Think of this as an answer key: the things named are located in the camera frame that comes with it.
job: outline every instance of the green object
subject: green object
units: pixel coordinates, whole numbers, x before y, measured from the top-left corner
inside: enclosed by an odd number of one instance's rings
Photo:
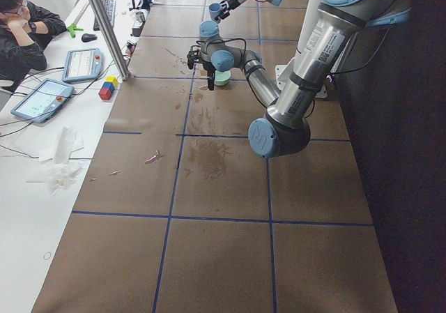
[[[220,72],[218,70],[215,71],[215,81],[214,84],[216,86],[224,86],[228,83],[229,78],[231,78],[231,71]]]
[[[70,32],[70,35],[72,38],[76,38],[76,32],[75,31],[83,31],[84,29],[80,29],[76,26],[76,24],[71,24],[67,27],[67,31]]]

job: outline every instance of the metal pole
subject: metal pole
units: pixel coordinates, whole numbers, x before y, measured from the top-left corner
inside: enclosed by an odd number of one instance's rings
[[[110,25],[107,14],[105,13],[104,7],[102,6],[102,2],[101,0],[89,0],[89,2],[93,9],[94,15],[98,19],[100,30],[104,35],[105,42],[107,43],[111,56],[113,57],[114,63],[118,67],[119,73],[121,74],[123,81],[126,81],[130,76],[130,71],[127,68],[127,64],[125,63],[124,57],[121,52],[121,48],[119,47],[112,26]]]

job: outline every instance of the keyboard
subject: keyboard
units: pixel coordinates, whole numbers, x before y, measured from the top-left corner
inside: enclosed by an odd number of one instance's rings
[[[116,1],[115,0],[102,0],[102,4],[104,6],[107,17],[109,18],[111,27],[113,27],[114,26],[114,11],[116,8]],[[98,19],[96,19],[96,17],[95,17],[95,23],[93,24],[93,30],[99,31],[99,22],[98,22]]]

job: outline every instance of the computer mouse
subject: computer mouse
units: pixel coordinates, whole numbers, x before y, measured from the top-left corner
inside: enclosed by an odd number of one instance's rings
[[[84,33],[82,35],[81,40],[82,40],[83,43],[87,43],[89,41],[96,40],[97,38],[98,38],[98,36],[95,35],[95,34]]]

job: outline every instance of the white desk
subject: white desk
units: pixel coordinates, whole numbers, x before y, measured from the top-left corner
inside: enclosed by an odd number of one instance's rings
[[[127,0],[117,0],[114,30],[121,47],[127,40],[135,41],[130,36],[133,24],[126,7]],[[70,25],[87,0],[81,0],[66,20]],[[63,33],[53,39],[45,50],[48,68],[64,66],[66,52],[72,49],[98,47],[104,53],[104,68],[112,62],[106,42],[100,31],[94,32],[93,11],[87,8],[77,26],[84,31],[77,31],[76,38]],[[83,33],[95,33],[98,39],[83,43]],[[119,73],[111,66],[105,76]],[[38,78],[60,80],[62,72],[50,71],[38,75]],[[0,144],[21,152],[37,156],[39,150],[56,142],[64,126],[74,128],[84,142],[83,149],[72,153],[73,158],[92,158],[102,134],[117,93],[111,100],[103,101],[98,95],[104,79],[89,87],[82,95],[69,100],[52,119],[44,124],[33,124],[23,131],[0,138]],[[38,80],[29,78],[17,92],[28,93],[27,87],[35,87]],[[89,82],[75,85],[75,91],[81,91]],[[19,121],[10,114],[10,110],[21,100],[13,96],[0,112],[0,125]],[[24,127],[27,122],[0,126],[4,135]],[[77,198],[90,160],[81,162],[83,169],[76,175],[75,181],[53,194],[48,183],[27,183],[30,175],[39,172],[43,165],[37,159],[31,159],[18,153],[0,148],[0,313],[29,313],[39,294],[40,288],[52,262],[72,206]]]

